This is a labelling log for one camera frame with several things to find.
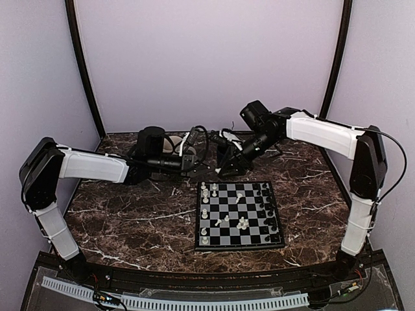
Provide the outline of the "white king chess piece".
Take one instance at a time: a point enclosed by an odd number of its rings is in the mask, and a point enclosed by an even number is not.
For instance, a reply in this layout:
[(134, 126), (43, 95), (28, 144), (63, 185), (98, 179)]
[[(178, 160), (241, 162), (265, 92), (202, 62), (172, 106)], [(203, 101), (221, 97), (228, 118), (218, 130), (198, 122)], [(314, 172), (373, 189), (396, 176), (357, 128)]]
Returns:
[(238, 202), (240, 201), (240, 199), (243, 197), (243, 194), (242, 193), (237, 193), (237, 198), (236, 198), (236, 201), (235, 201), (235, 203), (236, 204), (238, 204)]

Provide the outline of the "black silver chess board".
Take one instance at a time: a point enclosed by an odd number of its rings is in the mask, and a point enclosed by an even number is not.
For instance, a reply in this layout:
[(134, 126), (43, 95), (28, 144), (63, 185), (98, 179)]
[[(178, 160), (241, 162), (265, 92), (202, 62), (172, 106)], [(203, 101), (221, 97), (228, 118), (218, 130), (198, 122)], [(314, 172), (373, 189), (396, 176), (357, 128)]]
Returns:
[[(198, 183), (195, 221), (197, 251), (281, 249), (285, 239), (269, 181), (206, 182), (208, 203)], [(237, 193), (243, 197), (235, 203)], [(202, 243), (202, 237), (208, 243)]]

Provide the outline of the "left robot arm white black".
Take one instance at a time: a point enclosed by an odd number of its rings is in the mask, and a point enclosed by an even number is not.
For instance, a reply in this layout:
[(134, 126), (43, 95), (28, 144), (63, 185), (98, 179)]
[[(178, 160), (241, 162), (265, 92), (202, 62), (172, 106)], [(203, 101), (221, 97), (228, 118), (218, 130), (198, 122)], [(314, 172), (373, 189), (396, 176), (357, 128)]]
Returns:
[(44, 137), (38, 143), (19, 170), (21, 201), (34, 215), (41, 233), (71, 278), (87, 282), (91, 267), (58, 208), (59, 180), (77, 178), (137, 185), (153, 174), (192, 177), (208, 154), (204, 152), (198, 157), (190, 152), (200, 133), (206, 139), (209, 137), (207, 130), (198, 125), (181, 141), (174, 142), (163, 128), (148, 126), (138, 133), (136, 144), (125, 156), (70, 148), (51, 137)]

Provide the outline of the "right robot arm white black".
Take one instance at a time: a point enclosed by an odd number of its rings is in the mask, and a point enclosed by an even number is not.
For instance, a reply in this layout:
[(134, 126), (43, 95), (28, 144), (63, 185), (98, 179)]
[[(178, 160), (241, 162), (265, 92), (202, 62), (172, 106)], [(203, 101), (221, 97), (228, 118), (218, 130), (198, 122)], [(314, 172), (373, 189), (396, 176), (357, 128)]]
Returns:
[(379, 205), (386, 197), (381, 192), (388, 169), (383, 138), (389, 135), (376, 126), (350, 126), (323, 119), (305, 109), (286, 107), (271, 112), (258, 100), (247, 104), (240, 116), (254, 134), (242, 141), (230, 129), (219, 130), (217, 174), (220, 178), (245, 175), (253, 170), (255, 159), (287, 139), (319, 149), (334, 179), (338, 176), (326, 150), (352, 162), (348, 222), (331, 266), (331, 276), (345, 281), (356, 270), (357, 258), (374, 228)]

